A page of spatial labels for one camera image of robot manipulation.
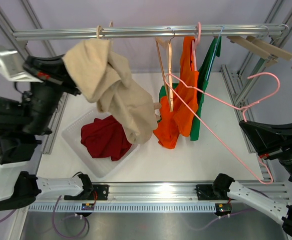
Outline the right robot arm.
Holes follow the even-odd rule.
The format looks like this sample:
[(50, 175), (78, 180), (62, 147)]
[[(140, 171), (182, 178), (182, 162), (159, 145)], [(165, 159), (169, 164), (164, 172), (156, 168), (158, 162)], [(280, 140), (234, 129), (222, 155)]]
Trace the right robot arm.
[[(292, 180), (292, 123), (272, 125), (242, 120), (239, 126), (257, 155), (263, 160), (278, 160)], [(218, 199), (239, 200), (267, 215), (292, 237), (292, 205), (271, 200), (223, 173), (220, 173), (213, 182), (212, 193)]]

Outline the pink plastic hanger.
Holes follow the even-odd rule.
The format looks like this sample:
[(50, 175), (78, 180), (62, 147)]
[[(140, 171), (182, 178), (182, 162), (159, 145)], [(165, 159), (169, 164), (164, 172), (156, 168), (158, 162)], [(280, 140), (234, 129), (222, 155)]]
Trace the pink plastic hanger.
[(197, 62), (196, 62), (196, 48), (200, 44), (201, 38), (201, 22), (197, 24), (197, 37), (192, 42), (192, 55), (193, 55), (193, 70), (197, 71)]

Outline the red t shirt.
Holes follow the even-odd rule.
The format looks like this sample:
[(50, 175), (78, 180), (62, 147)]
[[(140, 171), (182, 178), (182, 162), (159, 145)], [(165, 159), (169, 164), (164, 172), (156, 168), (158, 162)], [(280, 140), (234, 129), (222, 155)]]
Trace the red t shirt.
[(113, 117), (95, 118), (81, 128), (81, 144), (91, 157), (110, 158), (115, 162), (121, 159), (132, 144), (128, 142), (122, 125)]

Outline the pink wire hanger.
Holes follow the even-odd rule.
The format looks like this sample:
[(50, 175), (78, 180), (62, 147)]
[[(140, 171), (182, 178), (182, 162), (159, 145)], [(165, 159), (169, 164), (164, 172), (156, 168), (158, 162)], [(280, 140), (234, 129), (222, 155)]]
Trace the pink wire hanger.
[(212, 181), (224, 173), (237, 181), (273, 184), (267, 165), (248, 149), (237, 113), (208, 96), (204, 98), (199, 139), (181, 136), (176, 147), (164, 154), (175, 180)]

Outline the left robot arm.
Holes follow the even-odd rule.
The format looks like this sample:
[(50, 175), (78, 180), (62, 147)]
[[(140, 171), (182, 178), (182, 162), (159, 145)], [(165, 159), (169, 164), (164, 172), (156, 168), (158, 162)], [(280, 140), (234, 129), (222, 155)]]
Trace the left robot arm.
[(45, 180), (25, 171), (40, 136), (50, 135), (49, 123), (64, 93), (80, 91), (68, 74), (62, 56), (29, 56), (22, 70), (34, 78), (21, 101), (0, 97), (0, 211), (31, 205), (51, 194), (66, 200), (92, 196), (90, 178), (80, 173), (71, 178)]

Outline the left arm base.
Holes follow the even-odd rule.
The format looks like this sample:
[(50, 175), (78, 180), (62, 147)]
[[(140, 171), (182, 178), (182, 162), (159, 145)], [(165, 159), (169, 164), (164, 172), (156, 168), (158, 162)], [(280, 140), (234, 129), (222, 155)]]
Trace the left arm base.
[(97, 201), (107, 201), (109, 194), (109, 186), (107, 184), (92, 183), (87, 174), (77, 172), (72, 176), (73, 179), (79, 180), (82, 184), (83, 190), (76, 196), (65, 195), (66, 201), (79, 201), (79, 200), (93, 200), (93, 203), (83, 203), (81, 210), (86, 211), (82, 213), (84, 217), (88, 217), (92, 212), (97, 209)]

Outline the orange t shirt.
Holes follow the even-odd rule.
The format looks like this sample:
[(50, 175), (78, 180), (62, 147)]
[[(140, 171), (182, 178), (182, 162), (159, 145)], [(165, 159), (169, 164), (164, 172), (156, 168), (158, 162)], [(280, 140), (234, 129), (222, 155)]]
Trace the orange t shirt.
[(174, 89), (173, 95), (174, 110), (171, 112), (166, 96), (162, 96), (160, 103), (161, 121), (158, 128), (153, 131), (158, 138), (158, 143), (167, 149), (173, 149), (176, 146), (178, 137), (190, 136), (194, 112), (198, 110), (197, 91), (188, 86), (197, 86), (199, 72), (194, 70), (192, 42), (194, 37), (186, 36), (183, 40), (183, 50), (180, 57), (180, 76), (183, 81)]

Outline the beige t shirt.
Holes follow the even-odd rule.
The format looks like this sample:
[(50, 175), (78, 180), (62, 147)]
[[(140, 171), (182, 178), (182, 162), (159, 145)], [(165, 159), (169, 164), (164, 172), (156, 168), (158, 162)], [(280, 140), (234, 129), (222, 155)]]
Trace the beige t shirt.
[(86, 39), (62, 57), (65, 68), (85, 99), (101, 113), (110, 113), (128, 142), (144, 144), (157, 129), (161, 107), (136, 83), (128, 60), (113, 51), (110, 40)]

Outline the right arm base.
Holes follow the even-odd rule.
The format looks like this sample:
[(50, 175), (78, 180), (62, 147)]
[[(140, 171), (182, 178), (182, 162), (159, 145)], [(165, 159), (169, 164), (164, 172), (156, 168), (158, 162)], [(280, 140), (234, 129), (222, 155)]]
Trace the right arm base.
[(229, 218), (232, 213), (232, 198), (228, 196), (228, 193), (234, 182), (234, 178), (219, 173), (212, 184), (197, 184), (194, 190), (199, 201), (226, 201), (226, 203), (215, 204), (216, 211), (214, 214), (219, 219)]

